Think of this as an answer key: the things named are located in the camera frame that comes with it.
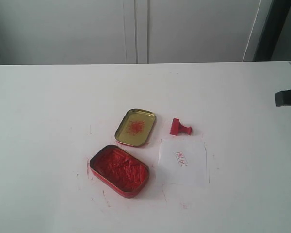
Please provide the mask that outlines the gold tin lid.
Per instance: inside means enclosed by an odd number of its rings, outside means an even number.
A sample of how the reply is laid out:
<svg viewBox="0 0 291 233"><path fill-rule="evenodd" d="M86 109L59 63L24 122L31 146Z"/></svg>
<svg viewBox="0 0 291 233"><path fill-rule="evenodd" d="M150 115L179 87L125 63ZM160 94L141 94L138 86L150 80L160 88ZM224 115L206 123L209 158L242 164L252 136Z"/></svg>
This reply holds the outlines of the gold tin lid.
<svg viewBox="0 0 291 233"><path fill-rule="evenodd" d="M156 115L148 110L137 108L128 110L115 132L115 140L132 147L144 145L156 119Z"/></svg>

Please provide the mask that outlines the red ink pad tin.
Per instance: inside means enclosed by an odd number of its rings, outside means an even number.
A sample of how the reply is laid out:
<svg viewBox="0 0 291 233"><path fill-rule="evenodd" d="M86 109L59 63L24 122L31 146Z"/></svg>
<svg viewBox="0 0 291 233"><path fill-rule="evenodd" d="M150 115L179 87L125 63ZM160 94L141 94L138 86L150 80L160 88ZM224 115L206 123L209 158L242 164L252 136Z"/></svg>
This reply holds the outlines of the red ink pad tin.
<svg viewBox="0 0 291 233"><path fill-rule="evenodd" d="M124 198L137 196L147 184L148 166L117 145L107 145L88 161L88 171Z"/></svg>

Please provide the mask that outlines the white paper sheet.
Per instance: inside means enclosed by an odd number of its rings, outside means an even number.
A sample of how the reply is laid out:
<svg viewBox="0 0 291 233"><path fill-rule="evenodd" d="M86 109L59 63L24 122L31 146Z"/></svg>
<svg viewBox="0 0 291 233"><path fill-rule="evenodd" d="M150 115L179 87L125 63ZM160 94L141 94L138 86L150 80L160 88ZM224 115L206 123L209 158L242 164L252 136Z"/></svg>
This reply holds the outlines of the white paper sheet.
<svg viewBox="0 0 291 233"><path fill-rule="evenodd" d="M204 187L207 179L207 153L202 142L184 138L160 143L156 171L158 184Z"/></svg>

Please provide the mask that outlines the dark vertical post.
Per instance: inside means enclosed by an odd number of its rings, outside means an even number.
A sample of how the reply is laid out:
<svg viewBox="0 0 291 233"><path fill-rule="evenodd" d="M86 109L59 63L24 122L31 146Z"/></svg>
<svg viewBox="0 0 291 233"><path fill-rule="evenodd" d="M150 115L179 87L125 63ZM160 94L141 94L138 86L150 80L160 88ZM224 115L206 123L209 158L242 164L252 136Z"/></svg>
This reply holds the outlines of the dark vertical post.
<svg viewBox="0 0 291 233"><path fill-rule="evenodd" d="M273 0L265 20L253 61L270 61L291 8L291 0Z"/></svg>

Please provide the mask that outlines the red plastic stamp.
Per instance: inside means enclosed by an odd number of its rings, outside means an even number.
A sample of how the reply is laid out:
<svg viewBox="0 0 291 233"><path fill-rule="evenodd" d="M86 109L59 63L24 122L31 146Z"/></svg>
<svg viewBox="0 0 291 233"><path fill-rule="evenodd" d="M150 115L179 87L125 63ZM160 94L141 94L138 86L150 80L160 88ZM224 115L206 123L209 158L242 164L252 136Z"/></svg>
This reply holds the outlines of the red plastic stamp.
<svg viewBox="0 0 291 233"><path fill-rule="evenodd" d="M177 136L180 133L185 133L187 135L192 134L192 128L190 127L185 127L181 124L180 120L177 118L174 118L171 124L171 129L170 129L170 134Z"/></svg>

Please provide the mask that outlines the white cabinet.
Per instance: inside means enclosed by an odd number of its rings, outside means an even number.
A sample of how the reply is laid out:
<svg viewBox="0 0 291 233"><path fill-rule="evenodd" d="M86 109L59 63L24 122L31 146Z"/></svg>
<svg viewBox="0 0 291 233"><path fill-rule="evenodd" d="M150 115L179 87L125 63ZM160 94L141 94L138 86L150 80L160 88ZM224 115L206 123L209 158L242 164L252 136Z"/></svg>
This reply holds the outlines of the white cabinet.
<svg viewBox="0 0 291 233"><path fill-rule="evenodd" d="M252 61L269 0L0 0L0 65Z"/></svg>

